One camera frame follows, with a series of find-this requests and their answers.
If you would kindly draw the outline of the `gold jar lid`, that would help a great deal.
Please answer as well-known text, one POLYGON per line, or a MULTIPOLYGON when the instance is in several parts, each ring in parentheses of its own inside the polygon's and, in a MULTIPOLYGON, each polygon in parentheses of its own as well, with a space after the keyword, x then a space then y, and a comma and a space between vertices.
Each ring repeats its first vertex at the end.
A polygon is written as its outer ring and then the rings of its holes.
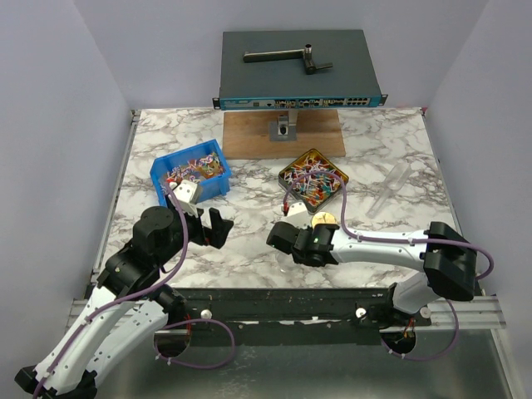
POLYGON ((316 228, 319 224, 337 224, 336 217, 329 212, 317 212, 311 220, 311 225, 316 228))

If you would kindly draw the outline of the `square tin of lollipops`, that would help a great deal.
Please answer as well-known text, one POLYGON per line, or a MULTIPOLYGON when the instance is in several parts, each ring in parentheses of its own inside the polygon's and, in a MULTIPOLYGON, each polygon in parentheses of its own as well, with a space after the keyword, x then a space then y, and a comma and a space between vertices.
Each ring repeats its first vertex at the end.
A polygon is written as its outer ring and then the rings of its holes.
POLYGON ((284 167, 278 173, 278 182, 287 190, 296 181, 289 193, 301 201, 310 214, 315 214, 342 190, 339 180, 329 173, 335 174, 345 185, 349 181, 349 177, 325 155, 311 149, 284 167))

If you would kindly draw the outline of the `blue plastic candy bin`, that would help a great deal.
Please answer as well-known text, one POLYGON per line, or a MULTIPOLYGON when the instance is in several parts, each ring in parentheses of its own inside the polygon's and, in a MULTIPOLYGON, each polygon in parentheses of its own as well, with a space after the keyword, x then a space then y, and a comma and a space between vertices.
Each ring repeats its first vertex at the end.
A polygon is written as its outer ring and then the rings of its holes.
POLYGON ((150 169, 150 177, 159 204, 166 206, 166 188, 182 180, 199 186, 198 202, 210 200, 229 192, 232 173, 217 140, 208 140, 172 154, 156 158, 150 169))

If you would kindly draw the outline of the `clear plastic scoop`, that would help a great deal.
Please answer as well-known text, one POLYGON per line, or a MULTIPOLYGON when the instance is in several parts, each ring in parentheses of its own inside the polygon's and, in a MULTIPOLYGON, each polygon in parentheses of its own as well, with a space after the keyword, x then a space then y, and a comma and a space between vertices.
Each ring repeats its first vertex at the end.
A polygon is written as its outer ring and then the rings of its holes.
POLYGON ((411 173, 410 163, 397 163, 382 182, 379 194, 367 211, 366 216, 370 219, 375 218, 386 202, 403 187, 411 173))

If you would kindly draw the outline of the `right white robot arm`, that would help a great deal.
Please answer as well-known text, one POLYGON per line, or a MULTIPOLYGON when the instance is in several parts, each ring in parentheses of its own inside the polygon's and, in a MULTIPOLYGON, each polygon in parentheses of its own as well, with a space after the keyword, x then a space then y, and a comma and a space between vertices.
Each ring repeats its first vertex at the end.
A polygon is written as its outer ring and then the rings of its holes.
POLYGON ((370 235, 337 223, 299 228, 281 221, 272 227, 266 243, 296 264, 310 267, 363 262, 413 270, 410 278, 390 286, 381 307, 366 311, 380 328, 402 325, 439 298, 469 302, 479 279, 480 250, 442 222, 425 230, 370 235))

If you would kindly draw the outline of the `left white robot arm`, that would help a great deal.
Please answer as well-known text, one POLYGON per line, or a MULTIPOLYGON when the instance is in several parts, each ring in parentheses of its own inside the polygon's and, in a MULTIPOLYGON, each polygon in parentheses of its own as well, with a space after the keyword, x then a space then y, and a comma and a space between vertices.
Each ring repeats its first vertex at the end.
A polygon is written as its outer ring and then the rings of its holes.
POLYGON ((233 221, 209 209, 198 214, 153 206, 134 224, 131 239, 106 262, 91 296, 56 347, 37 365, 23 367, 15 382, 35 398, 93 398, 111 370, 162 327, 188 321, 185 300, 160 273, 190 243, 220 249, 233 221))

